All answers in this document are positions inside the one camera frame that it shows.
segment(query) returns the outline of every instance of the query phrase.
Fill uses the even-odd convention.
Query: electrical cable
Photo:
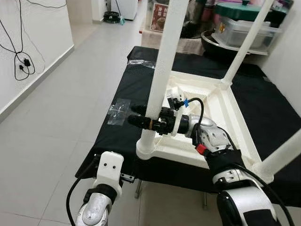
[[[195,101],[195,100],[199,101],[199,103],[201,104],[201,116],[200,116],[199,121],[198,121],[198,125],[201,126],[201,122],[202,122],[203,115],[204,115],[204,103],[203,103],[203,101],[202,101],[200,98],[198,98],[198,97],[189,99],[189,100],[188,100],[188,103],[190,103],[190,102],[192,102],[192,101]]]
[[[21,23],[22,23],[22,26],[23,26],[23,32],[26,34],[27,38],[29,39],[29,41],[31,42],[31,44],[34,46],[34,48],[36,49],[36,51],[39,53],[39,55],[41,56],[43,62],[44,62],[44,67],[43,67],[43,70],[38,72],[37,73],[43,73],[45,68],[46,68],[46,61],[44,59],[44,56],[43,54],[40,52],[40,50],[38,49],[38,47],[34,44],[34,42],[31,40],[29,34],[27,33],[26,29],[25,29],[25,26],[24,26],[24,22],[23,22],[23,19],[21,19]]]
[[[39,4],[39,3],[36,3],[36,2],[32,2],[32,1],[29,1],[29,0],[26,0],[27,2],[31,3],[31,4],[34,4],[34,5],[38,5],[38,6],[42,6],[42,7],[45,7],[45,8],[62,8],[62,7],[65,7],[67,5],[67,2],[65,4],[63,4],[62,6],[44,6],[42,4]]]
[[[116,5],[117,5],[117,8],[118,8],[119,15],[121,16],[121,12],[120,12],[120,9],[119,9],[118,2],[117,2],[117,0],[115,0],[115,1],[116,1]]]
[[[190,103],[190,102],[192,102],[192,101],[194,101],[194,100],[199,101],[199,102],[201,103],[201,106],[202,106],[202,112],[201,112],[201,116],[200,116],[200,119],[199,119],[199,122],[198,122],[198,124],[200,125],[200,123],[202,122],[203,114],[204,114],[204,104],[203,104],[203,101],[202,101],[200,98],[197,98],[197,97],[188,100],[188,103]],[[231,139],[229,133],[228,133],[226,130],[224,130],[223,128],[221,128],[221,127],[218,127],[218,128],[220,128],[221,130],[223,130],[223,131],[226,133],[226,135],[227,135],[227,137],[228,137],[228,139],[229,139],[231,145],[233,146],[233,149],[234,149],[235,151],[237,151],[237,148],[236,148],[236,146],[234,145],[234,142],[233,142],[233,140]],[[238,164],[235,164],[235,163],[234,163],[234,164],[232,164],[232,166],[233,166],[234,168],[237,168],[237,169],[239,169],[239,170],[241,170],[241,171],[243,171],[243,172],[245,172],[245,173],[251,175],[253,178],[255,178],[256,180],[258,180],[259,183],[261,183],[261,184],[262,184],[262,185],[263,185],[263,186],[264,186],[264,187],[265,187],[265,188],[266,188],[266,189],[274,196],[274,198],[278,201],[280,207],[282,208],[283,212],[285,213],[285,216],[286,216],[286,218],[287,218],[287,220],[288,220],[289,225],[290,225],[290,226],[294,226],[294,225],[295,225],[294,222],[293,222],[293,219],[292,219],[292,217],[291,217],[291,215],[290,215],[290,213],[289,213],[289,211],[288,211],[288,209],[287,209],[286,206],[285,206],[285,204],[283,203],[283,201],[280,199],[280,197],[274,192],[274,190],[273,190],[267,183],[265,183],[259,176],[257,176],[257,175],[256,175],[255,173],[253,173],[252,171],[250,171],[250,170],[248,170],[248,169],[246,169],[246,168],[244,168],[244,167],[242,167],[242,166],[240,166],[240,165],[238,165]]]
[[[76,181],[73,183],[73,185],[71,186],[68,194],[67,194],[67,198],[66,198],[66,209],[67,209],[67,215],[68,218],[70,220],[70,223],[72,226],[75,226],[74,220],[72,218],[72,214],[70,211],[70,197],[71,194],[74,190],[74,188],[76,187],[76,185],[79,183],[79,181],[83,178],[83,176],[91,169],[91,167],[93,167],[95,165],[95,163],[97,163],[99,161],[99,158],[95,157],[92,162],[87,166],[87,168],[79,175],[79,177],[76,179]]]
[[[40,5],[40,6],[43,6],[43,7],[46,7],[46,8],[62,8],[62,7],[64,7],[64,6],[67,5],[67,2],[66,2],[66,3],[65,3],[64,5],[62,5],[62,6],[59,6],[59,7],[53,7],[53,6],[44,6],[44,5],[41,5],[41,4],[39,4],[39,3],[31,2],[31,1],[29,1],[29,0],[26,0],[26,1],[28,1],[28,2],[31,3],[31,4]],[[29,75],[34,74],[34,73],[36,72],[36,69],[35,69],[34,63],[33,63],[33,61],[32,61],[32,58],[31,58],[27,53],[25,53],[25,52],[23,51],[23,50],[24,50],[24,43],[23,43],[23,30],[22,30],[22,26],[23,26],[23,28],[24,28],[24,24],[23,24],[23,20],[22,20],[22,4],[21,4],[21,0],[19,0],[19,5],[20,5],[19,15],[20,15],[20,39],[21,39],[21,50],[20,50],[20,51],[17,51],[17,50],[16,50],[16,47],[14,46],[14,43],[13,43],[13,41],[12,41],[12,39],[11,39],[9,33],[7,32],[7,30],[6,30],[6,28],[5,28],[4,24],[3,24],[3,22],[1,21],[1,19],[0,19],[0,25],[2,26],[2,28],[3,28],[4,32],[5,32],[5,34],[7,35],[8,39],[9,39],[9,41],[10,41],[12,47],[13,47],[13,50],[4,47],[2,44],[0,44],[0,47],[2,47],[4,50],[7,50],[7,51],[12,52],[12,53],[15,54],[15,57],[14,57],[14,77],[15,77],[15,79],[16,79],[17,81],[23,81],[23,80],[27,79],[27,78],[29,77]],[[32,42],[32,40],[30,39],[30,37],[29,37],[29,35],[27,34],[27,32],[25,31],[25,29],[24,29],[24,32],[26,33],[27,37],[29,38],[29,40],[30,40],[30,42],[33,44],[33,46],[36,48],[36,50],[38,51],[38,53],[41,55],[42,60],[44,61],[44,68],[43,68],[43,71],[44,71],[44,70],[45,70],[45,67],[46,67],[46,62],[45,62],[45,59],[44,59],[43,55],[42,55],[41,52],[38,50],[38,48],[36,47],[36,45]],[[19,57],[19,54],[25,54],[25,55],[27,55],[28,58],[30,59],[30,61],[28,61],[28,59],[26,59],[26,58],[24,59],[24,61],[22,61],[22,60],[20,59],[20,57]],[[24,78],[19,79],[19,78],[17,78],[17,76],[16,76],[16,59],[18,59],[22,64],[24,64],[24,65],[27,67],[27,71],[28,71],[28,72],[26,72],[26,71],[24,70],[24,67],[23,67],[22,65],[19,65],[20,70],[23,71],[23,72],[27,75],[27,76],[24,77]],[[33,67],[33,72],[30,72],[29,66],[32,66],[32,67]]]
[[[234,168],[237,168],[249,175],[251,175],[253,178],[255,178],[256,180],[258,180],[269,192],[270,194],[272,194],[274,196],[274,198],[278,201],[280,207],[282,208],[283,212],[285,213],[285,216],[288,220],[288,223],[290,226],[294,226],[294,222],[293,219],[288,211],[288,209],[286,208],[285,204],[283,203],[283,201],[279,198],[279,196],[274,192],[274,190],[267,184],[265,183],[259,176],[257,176],[255,173],[253,173],[252,171],[238,165],[238,164],[232,164],[232,166]]]
[[[234,142],[233,142],[233,140],[231,139],[229,133],[228,133],[226,130],[224,130],[223,128],[219,127],[219,126],[218,126],[217,128],[220,128],[221,130],[223,130],[223,131],[226,133],[227,138],[228,138],[228,140],[230,141],[230,144],[232,145],[234,151],[237,151],[237,148],[236,148],[236,146],[234,145]]]
[[[15,46],[14,46],[14,43],[13,43],[13,41],[12,41],[12,39],[11,39],[9,33],[7,32],[7,30],[6,30],[6,28],[5,28],[4,24],[3,24],[3,22],[2,22],[1,20],[0,20],[0,24],[1,24],[1,26],[2,26],[2,28],[3,28],[3,30],[4,30],[4,32],[6,33],[6,35],[7,35],[7,37],[8,37],[8,39],[9,39],[9,41],[10,41],[10,43],[11,43],[11,45],[12,45],[12,47],[13,47],[14,50],[10,50],[10,49],[4,47],[3,45],[0,45],[0,46],[1,46],[2,48],[4,48],[5,50],[7,50],[7,51],[12,52],[12,53],[15,54],[15,58],[14,58],[14,77],[15,77],[15,79],[16,79],[17,81],[22,81],[22,80],[27,79],[27,78],[29,77],[30,74],[33,74],[33,73],[35,72],[35,67],[34,67],[34,64],[33,64],[33,62],[32,62],[31,57],[30,57],[27,53],[23,52],[24,45],[23,45],[23,35],[22,35],[22,4],[21,4],[21,0],[19,0],[19,4],[20,4],[20,13],[19,13],[19,15],[20,15],[20,29],[21,29],[21,31],[20,31],[20,32],[21,32],[21,37],[20,37],[20,38],[21,38],[21,50],[17,52],[17,50],[16,50],[16,48],[15,48]],[[33,72],[33,73],[31,73],[31,72],[26,73],[26,72],[23,71],[24,73],[27,74],[27,76],[24,77],[24,78],[22,78],[22,79],[18,79],[18,78],[16,77],[16,58],[18,58],[18,60],[19,60],[22,64],[25,65],[25,62],[23,62],[23,61],[19,58],[19,55],[18,55],[18,54],[21,54],[21,53],[27,55],[27,56],[30,58],[30,61],[31,61],[31,63],[32,63],[32,67],[33,67],[33,71],[34,71],[34,72]]]

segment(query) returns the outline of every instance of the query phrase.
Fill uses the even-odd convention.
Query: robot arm
[[[174,111],[185,105],[185,101],[171,98],[168,102],[170,108],[163,107],[158,120],[131,115],[129,123],[159,134],[172,133]],[[271,201],[259,183],[243,170],[241,152],[224,129],[209,118],[192,114],[182,115],[177,132],[191,138],[196,150],[205,157],[219,191],[217,204],[224,226],[280,225]]]
[[[106,226],[112,205],[115,199],[122,194],[120,172],[123,156],[114,152],[104,152],[100,159],[99,156],[95,156],[93,162],[98,163],[98,161],[96,180],[93,188],[89,189],[85,195],[84,204],[77,214],[76,223],[73,222],[70,211],[68,211],[69,200],[67,199],[67,212],[72,226]]]
[[[176,122],[174,112],[193,100],[202,104],[201,115],[182,115],[180,122]],[[142,129],[154,130],[161,135],[177,131],[192,139],[198,153],[205,157],[213,176],[213,184],[219,191],[217,204],[224,226],[279,226],[272,203],[257,182],[259,178],[255,180],[255,175],[251,176],[252,172],[245,169],[241,152],[236,149],[228,133],[211,119],[203,117],[202,101],[198,98],[182,101],[180,95],[180,101],[177,98],[169,98],[168,102],[170,108],[163,107],[157,120],[141,116],[145,114],[145,106],[133,106],[132,110],[141,115],[130,115],[128,122]],[[76,224],[70,211],[68,212],[72,226],[108,224],[112,204],[122,193],[122,163],[122,155],[113,152],[102,154],[97,178],[93,188],[87,191]]]

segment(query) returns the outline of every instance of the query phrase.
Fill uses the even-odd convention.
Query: table
[[[128,55],[129,62],[145,60],[155,64],[157,49],[134,47]],[[224,77],[229,63],[212,60],[205,56],[177,53],[173,71],[191,73],[216,79]],[[117,99],[128,99],[131,104],[146,105],[148,102],[154,69],[140,64],[128,64],[116,91]],[[301,118],[269,82],[262,70],[251,64],[242,64],[231,86],[242,115],[249,128],[261,159],[265,159],[289,137],[301,128]],[[76,176],[91,162],[95,153],[114,151],[124,156],[121,172],[135,178],[204,192],[216,192],[209,170],[183,163],[153,157],[141,160],[136,156],[136,142],[142,130],[127,121],[109,125],[106,116],[91,151],[83,161]],[[301,207],[301,156],[275,175],[271,187],[286,205]],[[96,175],[89,171],[84,178]]]

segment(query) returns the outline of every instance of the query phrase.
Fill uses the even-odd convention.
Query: plastic container
[[[252,24],[253,22],[250,21],[235,21],[221,16],[213,37],[220,44],[240,47]],[[250,49],[268,50],[273,40],[282,32],[279,28],[269,27],[269,24],[269,22],[263,23]]]

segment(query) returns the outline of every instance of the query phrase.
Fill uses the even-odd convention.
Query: red button
[[[196,147],[196,150],[197,150],[198,153],[200,153],[201,155],[204,154],[204,152],[205,152],[206,149],[207,149],[207,148],[206,148],[204,145],[201,145],[201,144],[199,144],[199,145]]]

